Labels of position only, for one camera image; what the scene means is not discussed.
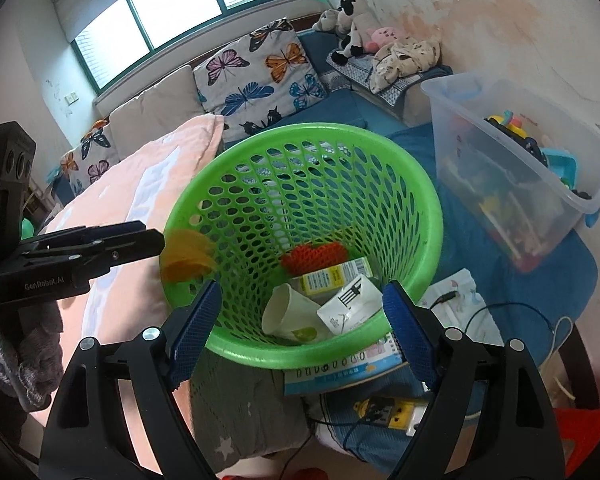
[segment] cable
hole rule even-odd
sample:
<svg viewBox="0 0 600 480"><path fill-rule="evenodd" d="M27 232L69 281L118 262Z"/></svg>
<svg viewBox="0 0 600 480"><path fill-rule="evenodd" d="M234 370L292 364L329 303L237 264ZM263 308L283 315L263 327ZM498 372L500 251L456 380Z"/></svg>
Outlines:
<svg viewBox="0 0 600 480"><path fill-rule="evenodd" d="M282 471L280 471L280 476L278 477L278 480L282 480L282 477L285 475L286 468L289 467L289 464L291 464L291 461L296 456L298 456L298 453L300 453L302 451L302 449L304 448L304 446L306 446L309 443L309 441L312 439L312 436L314 436L314 430L310 429L309 430L309 436L302 443L302 446L300 446L298 449L296 449L296 452L293 453L293 455L291 455L291 457L289 457L289 459L285 462L285 465L282 467Z"/></svg>
<svg viewBox="0 0 600 480"><path fill-rule="evenodd" d="M555 326L554 326L554 325L551 324L551 321L549 321L549 319L548 319L547 316L545 316L542 312L540 312L536 307L531 306L529 304L521 303L519 301L506 301L504 303L493 303L493 304L484 306L482 308L479 308L478 310L476 310L474 312L474 314L469 318L469 322L464 327L464 333L466 334L466 332L469 330L469 325L471 325L471 322L483 310L487 310L487 309L490 309L490 308L502 307L502 306L509 306L509 305L524 306L525 308L528 308L529 310L533 310L536 314L538 314L538 316L540 316L544 320L544 322L548 326L550 332L552 333L551 346L549 348L549 352L547 353L546 357L544 358L544 361L542 361L542 364L538 367L538 371L540 373L540 376L542 376L542 374L544 373L544 368L545 368L546 364L551 360L551 358L554 356L554 354L558 350L560 350L560 348L562 347L562 345L564 344L564 342L567 341L567 339L571 335L571 332L573 332L573 325L574 325L574 323L573 323L573 319L571 319L569 316L562 316L560 319L558 319L558 321L555 323ZM556 342L557 337L558 337L558 327L565 320L569 321L569 323L570 323L569 331L567 332L567 335L562 340L562 342L556 347L555 342ZM575 400L576 399L576 397L569 390L567 390L567 388L565 388L562 385L562 383L559 381L558 377L554 376L554 381L557 384L558 388L560 388L560 390L562 391L562 393L564 393L569 399L571 399L571 400ZM465 420L471 420L472 418L475 418L476 416L479 416L479 412L478 413L474 413L473 415L468 415L465 418Z"/></svg>
<svg viewBox="0 0 600 480"><path fill-rule="evenodd" d="M488 309L491 309L491 308L498 308L498 307L501 307L501 306L511 306L511 305L519 305L519 306L523 306L525 308L528 308L529 310L533 310L536 314L538 314L538 316L540 316L542 319L544 319L544 322L546 323L547 327L549 328L549 332L551 332L552 334L554 333L554 326L551 324L551 321L549 321L549 318L547 316L545 316L542 312L540 312L536 307L531 306L528 303L522 303L520 301L505 301L503 303L492 303L490 305L487 305L487 306L484 306L482 308L479 308L469 318L469 322L464 327L464 333L466 334L466 331L469 330L469 325L471 325L471 322L483 310L488 310Z"/></svg>
<svg viewBox="0 0 600 480"><path fill-rule="evenodd" d="M565 337L562 340L562 342L558 345L558 348L555 348L555 340L558 337L558 327L560 326L560 323L562 323L565 320L568 320L569 323L570 323L569 331L567 332L567 337ZM573 319L571 319L569 316L562 316L556 322L555 327L553 328L553 332L554 332L554 337L552 338L552 341L551 341L551 348L549 348L549 353L547 354L546 358L544 359L544 361L542 361L542 364L538 368L540 370L540 374L541 375L542 375L542 372L544 371L544 366L549 362L549 360L551 359L551 357L553 357L553 355L562 347L562 345L564 344L564 342L567 341L567 339L571 335L571 332L573 332Z"/></svg>
<svg viewBox="0 0 600 480"><path fill-rule="evenodd" d="M431 306L429 307L429 310L433 310L433 307L435 307L436 305L439 305L440 303L446 303L447 301L452 300L456 296L458 296L457 290L452 290L451 292L443 294L442 296L440 296L436 301L434 301L431 304Z"/></svg>
<svg viewBox="0 0 600 480"><path fill-rule="evenodd" d="M344 437L344 440L342 441L342 449L343 449L344 451L351 452L352 454L354 454L354 455L355 455L355 453L353 453L353 451L352 451L352 450L349 450L349 449L347 449L347 441L349 440L349 437L350 437L350 436L351 436L351 434L352 434L352 433L355 431L355 429L356 429L356 428L358 428L358 427L359 427L359 426L362 424L362 422L363 422L365 419L366 419L366 417L359 418L359 419L358 419L358 420L355 422L355 424L354 424L354 425L351 427L351 429L350 429L349 431L347 431L347 434L345 435L345 437Z"/></svg>
<svg viewBox="0 0 600 480"><path fill-rule="evenodd" d="M323 426L329 426L330 428L344 428L344 427L354 426L355 424L358 423L358 421L360 419L357 420L356 422L327 422L326 420L318 420L316 418L311 418L310 416L308 416L307 420L314 424L321 424Z"/></svg>
<svg viewBox="0 0 600 480"><path fill-rule="evenodd" d="M25 460L31 462L34 465L40 465L40 459L31 454L29 451L27 451L26 449L22 449L20 446L18 446L17 444L12 444L10 443L10 446L13 448L13 450L19 454L21 457L23 457Z"/></svg>

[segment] black cable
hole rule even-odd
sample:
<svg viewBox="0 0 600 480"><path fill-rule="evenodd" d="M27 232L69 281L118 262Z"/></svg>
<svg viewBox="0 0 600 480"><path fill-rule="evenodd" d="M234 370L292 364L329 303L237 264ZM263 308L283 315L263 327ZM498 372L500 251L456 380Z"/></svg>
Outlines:
<svg viewBox="0 0 600 480"><path fill-rule="evenodd" d="M312 436L314 436L314 430L313 430L313 428L310 428L309 429L309 436L302 443L302 446L300 446L298 449L296 449L296 452L293 453L293 455L291 455L291 457L289 457L289 459L285 462L285 465L283 466L282 471L280 471L280 476L278 477L278 480L282 480L282 477L285 475L286 468L289 467L289 464L291 464L291 461L296 456L298 456L298 453L300 453L302 451L302 448L304 448L304 446L306 446L309 443L309 441L311 440Z"/></svg>
<svg viewBox="0 0 600 480"><path fill-rule="evenodd" d="M310 416L307 417L307 420L314 424L321 424L323 426L329 426L330 428L350 427L350 426L354 426L355 424L357 424L360 421L360 420L357 420L356 422L327 422L325 420L318 420L316 418L311 418Z"/></svg>
<svg viewBox="0 0 600 480"><path fill-rule="evenodd" d="M366 417L359 418L359 419L358 419L358 420L357 420L357 421L356 421L356 422L353 424L353 426L351 427L351 429L350 429L349 431L347 431L347 434L345 435L345 437L344 437L344 440L342 441L342 449L343 449L344 451L350 451L351 453L353 453L353 451L352 451L352 450L350 450L350 449L347 449L347 440L349 440L349 437L351 436L351 434L352 434L352 433L353 433L353 432L356 430L356 428L358 428L358 427L359 427L359 426L362 424L362 422L363 422L365 419L366 419Z"/></svg>
<svg viewBox="0 0 600 480"><path fill-rule="evenodd" d="M487 306L484 306L482 308L479 308L469 318L469 322L464 327L464 333L466 334L466 331L469 330L469 325L471 325L471 322L483 310L488 310L490 308L499 308L499 307L502 307L502 306L510 306L510 305L519 305L519 306L523 306L525 308L528 308L529 310L533 310L536 314L538 314L538 316L540 316L542 319L544 319L544 322L546 323L547 327L549 328L549 332L554 333L554 326L551 324L551 321L549 321L549 318L547 316L545 316L542 312L540 312L536 307L531 306L531 305L529 305L527 303L522 303L520 301L505 301L503 303L492 303L490 305L487 305Z"/></svg>
<svg viewBox="0 0 600 480"><path fill-rule="evenodd" d="M433 307L435 307L436 305L439 305L440 303L446 303L447 301L452 300L457 295L458 295L457 290L452 290L451 292L443 294L442 296L440 296L436 301L434 301L431 304L431 306L429 307L429 310L433 310Z"/></svg>
<svg viewBox="0 0 600 480"><path fill-rule="evenodd" d="M31 462L32 464L35 464L35 465L40 465L40 459L37 456L31 454L29 451L27 451L25 449L22 449L17 444L10 443L10 445L11 445L11 448L13 448L13 450L17 454L19 454L21 457L23 457L28 462Z"/></svg>

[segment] plush toy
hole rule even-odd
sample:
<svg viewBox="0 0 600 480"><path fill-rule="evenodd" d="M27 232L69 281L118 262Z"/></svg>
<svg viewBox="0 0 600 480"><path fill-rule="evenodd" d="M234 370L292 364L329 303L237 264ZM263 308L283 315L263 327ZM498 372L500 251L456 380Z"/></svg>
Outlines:
<svg viewBox="0 0 600 480"><path fill-rule="evenodd" d="M365 43L365 50L372 54L376 54L382 47L394 41L405 43L408 38L406 32L395 27L382 27L367 32L370 34L371 40Z"/></svg>
<svg viewBox="0 0 600 480"><path fill-rule="evenodd" d="M346 37L351 31L351 25L356 16L369 12L369 5L365 0L340 0L338 9L325 10L313 30L319 32L335 32L340 38Z"/></svg>
<svg viewBox="0 0 600 480"><path fill-rule="evenodd" d="M331 54L331 60L344 66L350 57L362 56L366 50L365 45L371 43L370 30L376 30L378 20L370 13L364 12L356 16L351 23L351 30L340 42L340 50Z"/></svg>
<svg viewBox="0 0 600 480"><path fill-rule="evenodd" d="M340 11L338 14L338 23L336 33L344 37L351 31L353 20L360 14L365 14L371 9L366 0L340 0Z"/></svg>
<svg viewBox="0 0 600 480"><path fill-rule="evenodd" d="M336 26L338 25L338 14L339 11L336 9L327 9L325 10L320 19L313 24L312 29L317 32L333 32L336 30Z"/></svg>

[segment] green plastic basket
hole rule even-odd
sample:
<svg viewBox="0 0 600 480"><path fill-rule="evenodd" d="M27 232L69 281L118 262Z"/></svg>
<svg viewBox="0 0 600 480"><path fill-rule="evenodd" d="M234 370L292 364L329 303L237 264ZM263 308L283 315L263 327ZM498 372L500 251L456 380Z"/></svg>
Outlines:
<svg viewBox="0 0 600 480"><path fill-rule="evenodd" d="M282 126L222 153L180 196L166 236L175 228L196 229L217 244L222 311L206 347L276 369L342 358L391 330L380 311L352 332L313 345L264 335L264 307L288 278L280 254L337 240L350 255L374 256L383 283L398 280L419 300L442 246L440 202L422 167L390 140L342 124ZM164 284L164 291L180 307L201 284Z"/></svg>

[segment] wall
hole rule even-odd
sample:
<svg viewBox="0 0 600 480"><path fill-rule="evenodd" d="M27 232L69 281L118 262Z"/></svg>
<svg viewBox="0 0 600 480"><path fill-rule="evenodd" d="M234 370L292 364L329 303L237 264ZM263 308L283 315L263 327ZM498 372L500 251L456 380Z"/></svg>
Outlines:
<svg viewBox="0 0 600 480"><path fill-rule="evenodd" d="M15 15L13 2L7 1L0 10L0 123L18 121L36 141L31 177L45 189L46 174L71 146L31 75L20 47Z"/></svg>
<svg viewBox="0 0 600 480"><path fill-rule="evenodd" d="M69 107L64 95L80 99ZM36 141L32 179L46 176L97 118L95 94L66 42L51 0L7 0L0 10L0 122Z"/></svg>
<svg viewBox="0 0 600 480"><path fill-rule="evenodd" d="M96 97L67 43L51 0L17 0L16 28L25 59L46 106L72 146L99 119ZM68 105L64 96L76 92Z"/></svg>
<svg viewBox="0 0 600 480"><path fill-rule="evenodd" d="M598 0L368 1L386 25L441 39L443 60L456 72L503 73L600 130ZM600 221L579 232L600 272ZM600 276L580 328L600 387Z"/></svg>

